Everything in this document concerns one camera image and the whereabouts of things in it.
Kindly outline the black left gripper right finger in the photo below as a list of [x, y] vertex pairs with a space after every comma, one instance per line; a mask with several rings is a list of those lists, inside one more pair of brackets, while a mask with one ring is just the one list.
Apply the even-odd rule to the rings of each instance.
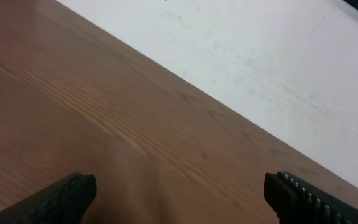
[[264, 198], [280, 224], [358, 224], [358, 209], [287, 171], [265, 174]]

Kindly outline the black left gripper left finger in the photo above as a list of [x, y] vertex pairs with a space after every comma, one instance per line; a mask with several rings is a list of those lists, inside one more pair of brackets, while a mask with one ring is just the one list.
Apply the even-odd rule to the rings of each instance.
[[96, 177], [74, 172], [0, 211], [0, 224], [81, 223], [96, 194]]

